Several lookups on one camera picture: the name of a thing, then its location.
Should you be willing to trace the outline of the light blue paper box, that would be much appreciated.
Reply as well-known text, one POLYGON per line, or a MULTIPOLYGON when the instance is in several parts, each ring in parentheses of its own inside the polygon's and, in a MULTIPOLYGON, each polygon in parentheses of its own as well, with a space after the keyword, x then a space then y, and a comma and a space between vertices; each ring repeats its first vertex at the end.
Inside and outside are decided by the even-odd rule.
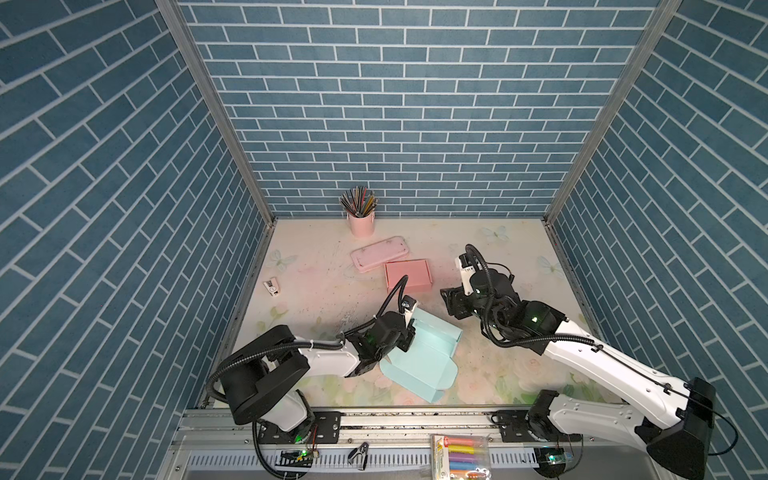
POLYGON ((384 376, 429 403, 437 402, 454 384, 453 360, 462 330, 417 307, 412 316, 415 336, 407 352, 393 349, 380 363, 384 376))

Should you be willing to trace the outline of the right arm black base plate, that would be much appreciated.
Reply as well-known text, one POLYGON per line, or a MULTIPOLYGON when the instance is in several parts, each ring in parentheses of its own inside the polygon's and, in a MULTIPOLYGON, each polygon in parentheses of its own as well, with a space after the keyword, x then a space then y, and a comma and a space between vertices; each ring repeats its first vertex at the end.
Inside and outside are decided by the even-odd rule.
POLYGON ((503 443, 545 442, 551 435, 542 426, 538 417, 531 417, 526 410, 497 410, 490 422, 499 430, 503 443))

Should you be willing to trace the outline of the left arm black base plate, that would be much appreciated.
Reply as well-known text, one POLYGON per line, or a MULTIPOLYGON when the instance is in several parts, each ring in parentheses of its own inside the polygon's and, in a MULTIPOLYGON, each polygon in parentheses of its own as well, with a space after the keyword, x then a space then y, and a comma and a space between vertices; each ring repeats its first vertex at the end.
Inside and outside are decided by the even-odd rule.
POLYGON ((260 444, 267 445, 324 445, 337 444, 341 427, 342 413, 340 411, 319 411, 309 415, 296 428, 283 431, 277 425, 261 422, 258 434, 260 444))

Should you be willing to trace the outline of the pink paper box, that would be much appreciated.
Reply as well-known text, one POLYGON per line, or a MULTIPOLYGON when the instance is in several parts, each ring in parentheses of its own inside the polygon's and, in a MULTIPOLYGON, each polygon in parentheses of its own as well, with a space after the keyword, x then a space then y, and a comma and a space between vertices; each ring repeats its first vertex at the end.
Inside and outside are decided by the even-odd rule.
POLYGON ((384 264, 384 272, 389 291, 404 276, 408 277, 406 294, 425 293, 433 288, 433 278, 426 259, 387 262, 384 264))

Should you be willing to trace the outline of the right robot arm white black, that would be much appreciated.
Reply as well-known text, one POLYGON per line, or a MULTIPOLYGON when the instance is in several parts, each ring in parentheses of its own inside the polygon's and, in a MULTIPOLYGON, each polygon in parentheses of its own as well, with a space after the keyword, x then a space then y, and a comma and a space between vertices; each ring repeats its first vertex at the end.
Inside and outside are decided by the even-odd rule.
POLYGON ((588 402, 540 391, 525 421, 538 440, 598 437, 646 452, 684 479, 706 473, 715 420, 716 389, 706 380, 681 380, 648 367, 595 338, 557 309, 522 300, 512 278, 490 266, 457 260, 462 284, 441 290, 450 316, 473 316, 499 348, 522 348, 560 362, 620 397, 588 402))

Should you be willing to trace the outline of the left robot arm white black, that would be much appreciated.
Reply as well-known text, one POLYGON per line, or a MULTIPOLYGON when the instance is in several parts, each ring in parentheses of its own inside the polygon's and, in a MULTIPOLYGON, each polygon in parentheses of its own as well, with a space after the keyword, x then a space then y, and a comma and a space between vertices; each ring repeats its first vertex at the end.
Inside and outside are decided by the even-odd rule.
POLYGON ((286 325, 271 328, 223 360, 209 376, 207 395, 229 407, 237 425, 274 427, 297 443, 316 423, 304 378, 355 378, 393 350, 406 352, 416 335, 413 310, 386 311, 334 341, 301 339, 286 325))

